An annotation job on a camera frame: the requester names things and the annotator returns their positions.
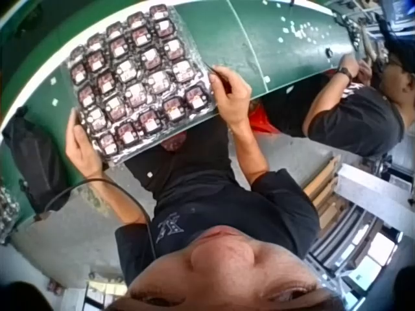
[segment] hair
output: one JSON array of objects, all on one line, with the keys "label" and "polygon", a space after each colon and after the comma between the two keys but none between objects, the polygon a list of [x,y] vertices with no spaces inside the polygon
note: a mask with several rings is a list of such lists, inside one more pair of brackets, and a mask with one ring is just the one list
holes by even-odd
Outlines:
[{"label": "hair", "polygon": [[[137,301],[134,301],[132,298],[121,298],[120,301],[115,302],[111,304],[106,311],[140,311],[140,310],[153,310],[153,311],[167,311],[167,310],[196,310],[194,307],[191,307],[190,309],[184,309],[180,308],[180,306],[177,307],[169,307],[165,308],[162,306],[152,306],[150,308],[147,305],[147,308],[145,307],[146,304],[139,303]],[[208,311],[208,310],[214,310],[214,311],[266,311],[266,310],[258,310],[253,309],[250,307],[244,307],[244,306],[237,306],[237,305],[221,305],[221,306],[198,306],[197,310],[200,311]],[[306,307],[306,308],[297,308],[297,309],[290,309],[286,311],[346,311],[346,308],[344,306],[344,302],[338,295],[330,295],[328,299],[325,301],[322,301],[321,303],[318,303],[317,305]]]}]

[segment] electronic component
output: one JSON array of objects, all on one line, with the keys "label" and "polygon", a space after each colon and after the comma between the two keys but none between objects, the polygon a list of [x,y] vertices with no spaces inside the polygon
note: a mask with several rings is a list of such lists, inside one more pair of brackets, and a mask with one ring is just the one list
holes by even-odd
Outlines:
[{"label": "electronic component", "polygon": [[72,62],[77,63],[82,60],[82,58],[84,57],[84,54],[85,54],[85,48],[83,46],[79,46],[71,52],[71,55],[69,56],[69,58],[71,59]]},{"label": "electronic component", "polygon": [[165,5],[154,5],[150,7],[150,16],[153,20],[169,17],[169,10]]},{"label": "electronic component", "polygon": [[141,27],[132,32],[132,39],[138,47],[142,47],[151,42],[152,36],[147,27]]},{"label": "electronic component", "polygon": [[179,83],[192,80],[196,75],[195,70],[187,60],[174,64],[172,68]]},{"label": "electronic component", "polygon": [[87,46],[93,51],[101,50],[104,48],[104,38],[101,34],[94,34],[88,39]]},{"label": "electronic component", "polygon": [[111,55],[115,58],[124,56],[128,52],[128,44],[123,37],[110,43]]},{"label": "electronic component", "polygon": [[125,105],[119,97],[113,97],[105,103],[105,111],[112,122],[118,122],[126,116]]},{"label": "electronic component", "polygon": [[163,21],[158,21],[154,28],[156,29],[157,35],[159,38],[165,38],[174,34],[174,25],[170,19],[164,19]]},{"label": "electronic component", "polygon": [[142,12],[130,15],[127,18],[127,23],[130,29],[136,29],[146,24],[145,16]]},{"label": "electronic component", "polygon": [[123,25],[118,21],[106,29],[108,39],[113,40],[123,34]]},{"label": "electronic component", "polygon": [[95,103],[95,94],[90,85],[86,85],[79,90],[78,100],[84,108],[88,108]]},{"label": "electronic component", "polygon": [[180,121],[185,117],[185,111],[180,97],[174,97],[164,102],[163,109],[170,121]]},{"label": "electronic component", "polygon": [[103,95],[115,89],[115,80],[109,71],[103,73],[98,77],[97,84],[99,90]]},{"label": "electronic component", "polygon": [[208,96],[200,86],[194,86],[188,89],[185,93],[185,98],[186,102],[194,110],[204,108],[209,102]]},{"label": "electronic component", "polygon": [[95,108],[88,113],[86,122],[89,123],[94,132],[99,132],[107,126],[105,115],[99,108]]},{"label": "electronic component", "polygon": [[125,146],[139,141],[139,136],[130,122],[120,126],[117,129],[117,135]]},{"label": "electronic component", "polygon": [[99,146],[107,157],[114,156],[118,153],[117,143],[113,135],[106,134],[99,139]]},{"label": "electronic component", "polygon": [[148,84],[154,94],[161,94],[170,88],[170,79],[165,71],[158,71],[148,77]]},{"label": "electronic component", "polygon": [[185,55],[183,43],[179,39],[168,41],[164,45],[164,51],[169,60],[176,60]]},{"label": "electronic component", "polygon": [[82,63],[78,63],[71,69],[71,78],[76,86],[78,86],[86,80],[87,73]]},{"label": "electronic component", "polygon": [[89,68],[93,73],[100,71],[105,66],[105,58],[101,51],[92,53],[87,58]]},{"label": "electronic component", "polygon": [[161,121],[154,110],[140,115],[139,121],[147,134],[154,134],[161,130]]},{"label": "electronic component", "polygon": [[125,97],[133,109],[147,103],[147,92],[141,83],[130,86],[125,92]]},{"label": "electronic component", "polygon": [[144,52],[141,55],[141,60],[143,61],[144,68],[147,70],[152,70],[161,65],[161,57],[155,48]]},{"label": "electronic component", "polygon": [[121,82],[127,83],[137,76],[141,76],[141,71],[137,71],[132,60],[126,60],[117,66],[117,75]]}]

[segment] watch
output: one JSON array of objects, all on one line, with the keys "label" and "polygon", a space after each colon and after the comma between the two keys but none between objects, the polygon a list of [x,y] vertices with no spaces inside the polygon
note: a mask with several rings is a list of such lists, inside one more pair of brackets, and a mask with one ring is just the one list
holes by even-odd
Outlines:
[{"label": "watch", "polygon": [[340,68],[338,68],[337,71],[336,71],[336,73],[342,73],[342,74],[348,76],[348,78],[349,78],[349,85],[353,81],[353,76],[351,75],[349,69],[347,69],[346,67],[340,67]]}]

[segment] concrete floor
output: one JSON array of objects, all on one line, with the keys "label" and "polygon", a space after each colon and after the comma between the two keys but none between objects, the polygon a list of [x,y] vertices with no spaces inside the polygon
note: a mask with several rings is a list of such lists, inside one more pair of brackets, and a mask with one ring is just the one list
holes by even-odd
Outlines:
[{"label": "concrete floor", "polygon": [[[355,155],[340,152],[308,139],[285,135],[258,135],[259,144],[272,170],[287,168],[293,178],[305,185],[333,154],[343,154],[345,163],[355,163]],[[233,142],[230,157],[237,180],[248,187],[237,164]],[[155,201],[125,167],[111,169],[109,175],[133,194],[152,215]],[[105,278],[121,274],[114,231],[121,225],[107,207],[86,200],[88,190],[73,194],[68,204],[46,221],[14,233],[12,241],[35,267],[66,287],[84,288],[90,272]]]}]

